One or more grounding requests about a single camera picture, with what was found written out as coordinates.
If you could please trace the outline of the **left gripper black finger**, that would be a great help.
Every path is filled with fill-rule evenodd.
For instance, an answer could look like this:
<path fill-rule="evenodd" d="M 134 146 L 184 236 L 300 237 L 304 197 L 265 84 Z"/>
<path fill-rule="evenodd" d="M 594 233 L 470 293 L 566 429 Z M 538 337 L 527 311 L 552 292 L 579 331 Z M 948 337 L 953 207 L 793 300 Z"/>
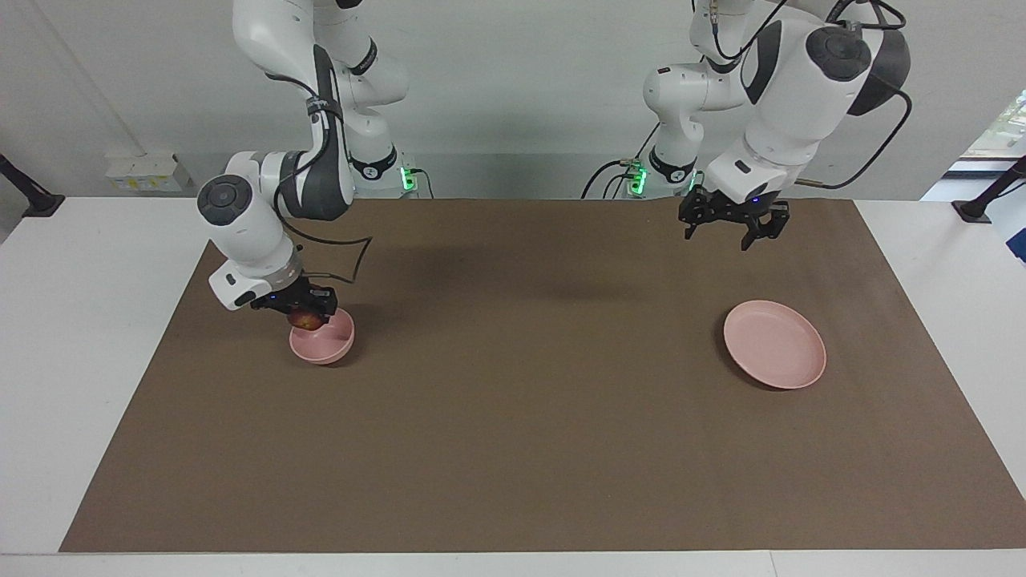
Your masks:
<path fill-rule="evenodd" d="M 697 228 L 715 222 L 716 213 L 710 195 L 686 195 L 679 205 L 679 220 L 685 226 L 683 237 L 690 240 Z"/>
<path fill-rule="evenodd" d="M 789 202 L 751 202 L 745 204 L 741 222 L 747 233 L 741 238 L 741 251 L 748 251 L 756 240 L 776 240 L 790 220 Z"/>

